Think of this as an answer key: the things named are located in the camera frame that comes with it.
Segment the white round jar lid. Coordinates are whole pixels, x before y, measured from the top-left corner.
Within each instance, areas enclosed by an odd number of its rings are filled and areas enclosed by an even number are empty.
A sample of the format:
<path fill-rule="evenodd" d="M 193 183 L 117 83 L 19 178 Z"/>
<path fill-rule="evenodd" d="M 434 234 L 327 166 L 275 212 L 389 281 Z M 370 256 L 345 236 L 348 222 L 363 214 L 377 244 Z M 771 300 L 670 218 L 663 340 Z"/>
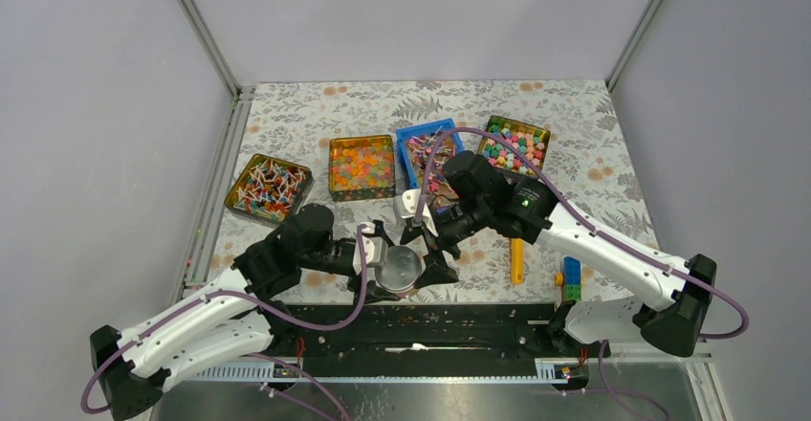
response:
<path fill-rule="evenodd" d="M 375 280 L 410 282 L 422 272 L 422 261 L 416 252 L 406 246 L 392 246 L 386 251 L 385 261 L 375 268 Z"/>

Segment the blue plastic candy bin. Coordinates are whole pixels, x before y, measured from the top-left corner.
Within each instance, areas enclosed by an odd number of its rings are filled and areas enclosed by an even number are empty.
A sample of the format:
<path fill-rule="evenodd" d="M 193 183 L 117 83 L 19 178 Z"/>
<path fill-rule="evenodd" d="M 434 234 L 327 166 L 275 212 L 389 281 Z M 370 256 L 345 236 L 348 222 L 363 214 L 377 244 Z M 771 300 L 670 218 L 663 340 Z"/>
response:
<path fill-rule="evenodd" d="M 444 164 L 455 154 L 464 150 L 458 134 L 452 134 L 441 143 L 437 139 L 455 127 L 452 119 L 416 124 L 398 129 L 395 132 L 398 156 L 405 172 L 407 189 L 417 189 L 423 184 L 428 156 L 436 151 L 434 168 L 428 176 L 427 194 L 429 197 L 441 195 L 455 200 L 457 194 L 449 186 L 443 175 Z"/>

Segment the yellow plastic scoop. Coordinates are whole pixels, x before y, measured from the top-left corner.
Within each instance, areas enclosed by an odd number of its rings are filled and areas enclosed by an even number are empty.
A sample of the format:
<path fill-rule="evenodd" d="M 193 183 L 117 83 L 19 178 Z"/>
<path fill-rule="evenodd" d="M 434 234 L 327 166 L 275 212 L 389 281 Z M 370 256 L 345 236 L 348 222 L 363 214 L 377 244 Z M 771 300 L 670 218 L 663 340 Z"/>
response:
<path fill-rule="evenodd" d="M 513 285 L 520 285 L 525 281 L 525 244 L 520 238 L 511 240 L 510 280 Z"/>

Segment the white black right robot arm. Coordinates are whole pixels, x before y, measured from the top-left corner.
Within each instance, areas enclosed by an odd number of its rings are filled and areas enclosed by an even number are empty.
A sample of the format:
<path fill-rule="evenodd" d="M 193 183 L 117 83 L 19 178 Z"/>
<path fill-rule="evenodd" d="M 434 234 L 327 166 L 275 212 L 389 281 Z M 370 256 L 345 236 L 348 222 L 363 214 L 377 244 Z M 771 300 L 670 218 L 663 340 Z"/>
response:
<path fill-rule="evenodd" d="M 548 323 L 548 341 L 558 354 L 571 356 L 604 340 L 643 340 L 673 356 L 693 354 L 711 295 L 689 279 L 713 284 L 717 265 L 712 259 L 704 255 L 685 259 L 653 250 L 594 223 L 539 180 L 509 182 L 484 157 L 470 151 L 453 156 L 443 172 L 457 195 L 448 209 L 425 208 L 420 225 L 414 225 L 419 190 L 408 190 L 395 201 L 405 221 L 401 244 L 422 238 L 428 250 L 418 286 L 456 282 L 458 275 L 445 256 L 459 258 L 461 241 L 491 229 L 571 256 L 631 292 L 626 299 L 563 301 Z"/>

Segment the clear glass jar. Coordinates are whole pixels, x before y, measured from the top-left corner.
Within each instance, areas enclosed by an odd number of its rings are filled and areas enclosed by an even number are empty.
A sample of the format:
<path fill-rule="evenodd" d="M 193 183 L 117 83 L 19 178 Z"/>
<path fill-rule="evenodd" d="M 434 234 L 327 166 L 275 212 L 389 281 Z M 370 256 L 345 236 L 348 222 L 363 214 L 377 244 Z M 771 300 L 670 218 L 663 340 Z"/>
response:
<path fill-rule="evenodd" d="M 384 300 L 397 301 L 409 297 L 413 291 L 416 291 L 417 279 L 412 279 L 410 282 L 395 283 L 377 280 L 376 283 L 383 290 Z"/>

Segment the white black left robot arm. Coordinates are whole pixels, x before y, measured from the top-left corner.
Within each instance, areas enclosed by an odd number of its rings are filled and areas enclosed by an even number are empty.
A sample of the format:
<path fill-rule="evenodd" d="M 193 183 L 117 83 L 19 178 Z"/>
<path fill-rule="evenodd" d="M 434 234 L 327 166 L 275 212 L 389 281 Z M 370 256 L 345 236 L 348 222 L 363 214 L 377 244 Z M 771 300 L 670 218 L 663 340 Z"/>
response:
<path fill-rule="evenodd" d="M 129 420 L 154 407 L 185 379 L 230 359 L 296 345 L 295 326 L 331 332 L 351 324 L 368 298 L 368 269 L 380 267 L 394 243 L 380 220 L 362 222 L 352 238 L 333 236 L 334 214 L 306 205 L 196 294 L 137 325 L 104 325 L 90 336 L 94 374 L 81 409 Z M 323 324 L 294 317 L 274 297 L 296 285 L 304 269 L 344 276 L 355 288 L 350 315 Z"/>

